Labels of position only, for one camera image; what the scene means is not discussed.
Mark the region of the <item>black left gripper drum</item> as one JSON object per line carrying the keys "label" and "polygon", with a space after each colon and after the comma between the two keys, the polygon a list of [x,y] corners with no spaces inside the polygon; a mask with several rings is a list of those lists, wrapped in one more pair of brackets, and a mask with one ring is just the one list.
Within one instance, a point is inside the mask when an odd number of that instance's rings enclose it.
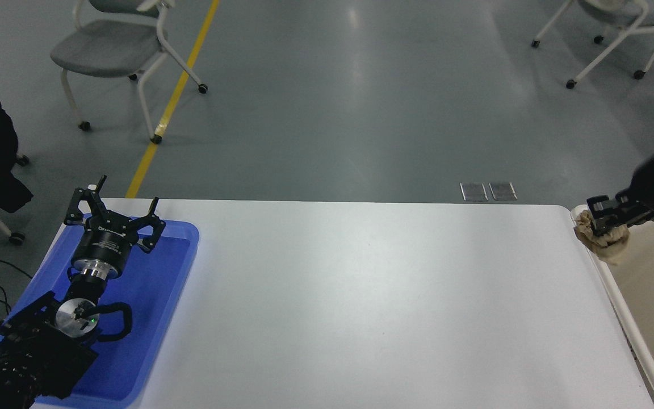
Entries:
{"label": "black left gripper drum", "polygon": [[108,270],[123,270],[139,234],[133,219],[88,219],[83,221],[81,236],[74,254],[73,267],[78,270],[106,265]]}

